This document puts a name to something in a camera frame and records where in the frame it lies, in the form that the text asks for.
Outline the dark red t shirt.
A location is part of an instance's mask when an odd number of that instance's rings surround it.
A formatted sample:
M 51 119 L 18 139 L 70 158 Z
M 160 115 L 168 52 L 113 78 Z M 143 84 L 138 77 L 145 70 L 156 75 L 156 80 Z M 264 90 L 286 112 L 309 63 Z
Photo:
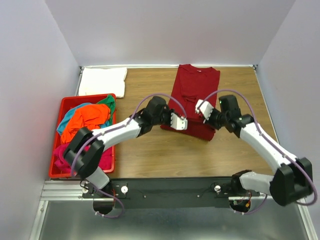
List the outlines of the dark red t shirt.
M 171 96 L 185 109 L 187 114 L 187 129 L 175 130 L 170 126 L 161 125 L 163 130 L 173 131 L 211 141 L 215 130 L 203 123 L 202 117 L 195 112 L 198 100 L 205 99 L 218 90 L 221 72 L 213 67 L 198 68 L 191 64 L 181 64 L 178 67 Z

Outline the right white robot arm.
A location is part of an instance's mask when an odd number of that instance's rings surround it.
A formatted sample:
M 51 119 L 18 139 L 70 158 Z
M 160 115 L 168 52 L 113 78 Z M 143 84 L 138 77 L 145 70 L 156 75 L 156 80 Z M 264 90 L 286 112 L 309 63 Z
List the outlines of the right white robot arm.
M 219 98 L 220 109 L 207 100 L 198 100 L 195 110 L 204 124 L 215 130 L 226 128 L 250 145 L 270 166 L 272 175 L 243 170 L 231 177 L 230 191 L 241 196 L 247 191 L 269 195 L 280 206 L 287 206 L 315 193 L 312 163 L 297 158 L 272 137 L 255 120 L 253 114 L 242 114 L 236 96 Z

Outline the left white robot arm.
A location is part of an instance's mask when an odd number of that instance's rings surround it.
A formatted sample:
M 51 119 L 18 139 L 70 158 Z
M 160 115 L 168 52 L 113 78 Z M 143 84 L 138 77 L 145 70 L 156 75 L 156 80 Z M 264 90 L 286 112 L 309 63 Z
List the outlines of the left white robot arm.
M 63 152 L 70 174 L 89 182 L 99 197 L 110 196 L 112 181 L 99 166 L 104 152 L 119 143 L 141 137 L 158 125 L 180 131 L 185 130 L 188 121 L 186 113 L 178 113 L 163 97 L 152 94 L 146 107 L 137 108 L 119 123 L 101 129 L 80 128 Z

